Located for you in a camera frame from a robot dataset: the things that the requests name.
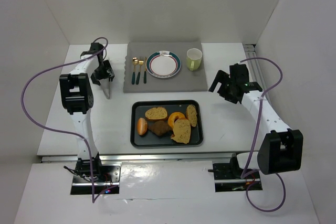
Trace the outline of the metal tongs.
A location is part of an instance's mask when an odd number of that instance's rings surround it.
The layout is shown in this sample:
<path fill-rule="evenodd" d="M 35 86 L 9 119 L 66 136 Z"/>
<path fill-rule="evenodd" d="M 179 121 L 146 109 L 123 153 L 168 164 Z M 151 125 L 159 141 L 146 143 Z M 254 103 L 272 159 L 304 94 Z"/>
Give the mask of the metal tongs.
<path fill-rule="evenodd" d="M 104 92 L 105 97 L 109 100 L 110 99 L 110 79 L 102 79 L 100 80 L 100 86 Z"/>

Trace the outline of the round orange bun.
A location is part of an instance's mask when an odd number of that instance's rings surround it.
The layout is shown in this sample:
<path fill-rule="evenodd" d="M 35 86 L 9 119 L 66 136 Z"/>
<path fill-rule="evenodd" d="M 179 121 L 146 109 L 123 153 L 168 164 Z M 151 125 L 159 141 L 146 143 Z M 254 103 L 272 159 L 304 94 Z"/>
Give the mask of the round orange bun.
<path fill-rule="evenodd" d="M 145 118 L 139 118 L 137 121 L 137 133 L 143 136 L 148 130 L 148 123 Z"/>

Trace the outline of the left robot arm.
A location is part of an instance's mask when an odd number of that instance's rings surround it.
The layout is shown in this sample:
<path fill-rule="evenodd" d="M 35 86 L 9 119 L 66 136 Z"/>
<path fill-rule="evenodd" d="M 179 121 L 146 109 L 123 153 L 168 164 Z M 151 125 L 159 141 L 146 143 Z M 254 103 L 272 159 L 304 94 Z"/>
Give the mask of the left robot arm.
<path fill-rule="evenodd" d="M 110 61 L 104 59 L 104 46 L 92 42 L 90 49 L 81 53 L 83 62 L 69 73 L 59 77 L 62 106 L 70 114 L 75 126 L 78 155 L 76 170 L 80 176 L 94 176 L 103 173 L 99 152 L 95 146 L 90 121 L 90 113 L 94 104 L 92 84 L 97 85 L 110 98 L 110 83 L 114 79 L 114 71 Z"/>

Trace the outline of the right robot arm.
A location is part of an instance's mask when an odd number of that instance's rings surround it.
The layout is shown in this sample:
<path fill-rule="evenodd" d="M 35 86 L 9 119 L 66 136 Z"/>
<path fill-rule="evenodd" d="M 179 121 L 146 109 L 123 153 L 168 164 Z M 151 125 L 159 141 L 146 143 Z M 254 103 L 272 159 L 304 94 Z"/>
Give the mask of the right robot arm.
<path fill-rule="evenodd" d="M 251 150 L 245 161 L 242 175 L 250 170 L 251 160 L 257 162 L 256 170 L 265 175 L 299 170 L 302 160 L 303 135 L 293 130 L 275 112 L 265 91 L 257 82 L 249 80 L 246 65 L 235 64 L 230 72 L 219 70 L 209 88 L 226 101 L 240 103 L 256 121 Z"/>

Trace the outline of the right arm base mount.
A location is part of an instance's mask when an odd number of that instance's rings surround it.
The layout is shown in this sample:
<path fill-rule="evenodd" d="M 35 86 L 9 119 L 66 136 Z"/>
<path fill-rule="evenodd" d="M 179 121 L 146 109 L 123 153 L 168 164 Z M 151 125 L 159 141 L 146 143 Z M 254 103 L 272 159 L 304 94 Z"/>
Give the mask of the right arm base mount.
<path fill-rule="evenodd" d="M 229 161 L 223 163 L 213 163 L 213 168 L 207 170 L 213 174 L 215 191 L 231 192 L 231 191 L 246 191 L 262 190 L 260 174 L 258 172 L 241 178 L 241 169 L 238 165 L 236 157 L 231 157 Z"/>

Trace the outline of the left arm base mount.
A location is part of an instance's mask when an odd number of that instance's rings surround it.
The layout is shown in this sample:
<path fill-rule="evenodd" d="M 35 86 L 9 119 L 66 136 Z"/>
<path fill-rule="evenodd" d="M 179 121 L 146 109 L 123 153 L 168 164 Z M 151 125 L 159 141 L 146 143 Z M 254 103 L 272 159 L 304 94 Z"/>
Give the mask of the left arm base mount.
<path fill-rule="evenodd" d="M 72 177 L 71 183 L 71 195 L 91 195 L 92 183 L 91 177 L 86 175 L 79 175 L 76 169 L 71 169 L 67 166 L 63 166 Z M 94 195 L 112 195 L 118 194 L 120 191 L 120 177 L 121 177 L 121 163 L 115 164 L 103 164 L 100 175 L 94 175 Z"/>

